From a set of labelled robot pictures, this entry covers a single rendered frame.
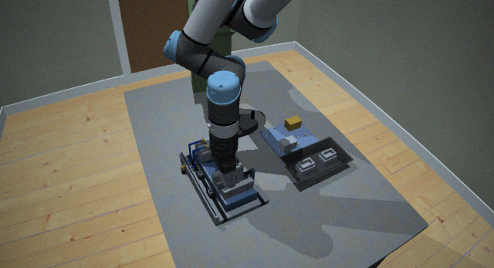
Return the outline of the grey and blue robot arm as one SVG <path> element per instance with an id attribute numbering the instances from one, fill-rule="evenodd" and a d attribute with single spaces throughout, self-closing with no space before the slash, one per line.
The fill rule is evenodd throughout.
<path id="1" fill-rule="evenodd" d="M 239 119 L 239 101 L 245 80 L 245 63 L 208 47 L 226 25 L 249 40 L 266 41 L 278 25 L 277 14 L 292 0 L 195 0 L 182 31 L 175 30 L 163 54 L 207 80 L 208 119 L 229 126 Z M 224 71 L 222 71 L 224 70 Z"/>

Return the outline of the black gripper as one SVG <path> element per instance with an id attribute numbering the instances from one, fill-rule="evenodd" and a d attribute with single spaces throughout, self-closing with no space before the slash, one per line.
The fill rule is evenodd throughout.
<path id="1" fill-rule="evenodd" d="M 212 159 L 222 174 L 232 172 L 232 182 L 239 180 L 240 165 L 236 164 L 235 158 L 239 138 L 258 129 L 259 122 L 254 117 L 254 110 L 250 114 L 240 114 L 239 119 L 229 126 L 218 126 L 208 119 Z"/>

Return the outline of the yellow rectangular block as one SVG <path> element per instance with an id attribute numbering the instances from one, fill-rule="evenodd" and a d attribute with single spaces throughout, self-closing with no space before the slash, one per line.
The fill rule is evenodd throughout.
<path id="1" fill-rule="evenodd" d="M 293 131 L 297 128 L 300 128 L 301 124 L 302 124 L 302 120 L 298 116 L 295 116 L 295 117 L 285 119 L 284 127 L 288 131 Z"/>

